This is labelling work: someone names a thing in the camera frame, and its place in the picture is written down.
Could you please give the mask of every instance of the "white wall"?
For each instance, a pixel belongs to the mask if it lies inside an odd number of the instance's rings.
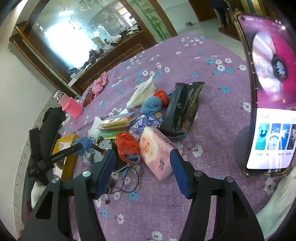
[[[14,185],[20,155],[39,113],[55,88],[48,81],[37,79],[7,49],[16,20],[27,0],[7,17],[0,27],[0,219],[17,238],[14,221]]]
[[[188,0],[157,0],[177,33],[187,28],[185,23],[198,23],[198,19]]]

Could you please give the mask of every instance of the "pink tissue pack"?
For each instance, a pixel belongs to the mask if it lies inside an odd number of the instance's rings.
[[[167,178],[172,173],[170,152],[176,147],[159,130],[145,127],[139,147],[142,160],[159,180]]]

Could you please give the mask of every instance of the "screw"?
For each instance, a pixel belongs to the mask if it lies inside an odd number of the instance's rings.
[[[85,171],[84,173],[82,173],[82,175],[84,177],[89,177],[91,175],[91,172],[90,171]]]
[[[233,183],[233,182],[234,182],[233,177],[226,177],[226,180],[227,180],[227,182],[229,182],[229,183]]]
[[[58,183],[59,182],[59,178],[58,177],[55,177],[52,179],[52,183]]]
[[[202,172],[201,171],[195,171],[194,175],[197,177],[201,177],[202,176]]]

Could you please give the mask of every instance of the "pink bottle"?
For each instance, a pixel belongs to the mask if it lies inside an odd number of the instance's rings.
[[[57,91],[54,95],[63,111],[67,111],[74,118],[78,118],[83,112],[83,106],[76,102],[72,97],[69,97],[61,91]]]

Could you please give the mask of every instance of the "phone screen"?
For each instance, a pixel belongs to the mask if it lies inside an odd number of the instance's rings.
[[[296,56],[286,28],[275,20],[238,15],[250,53],[257,95],[248,172],[282,172],[296,139]]]

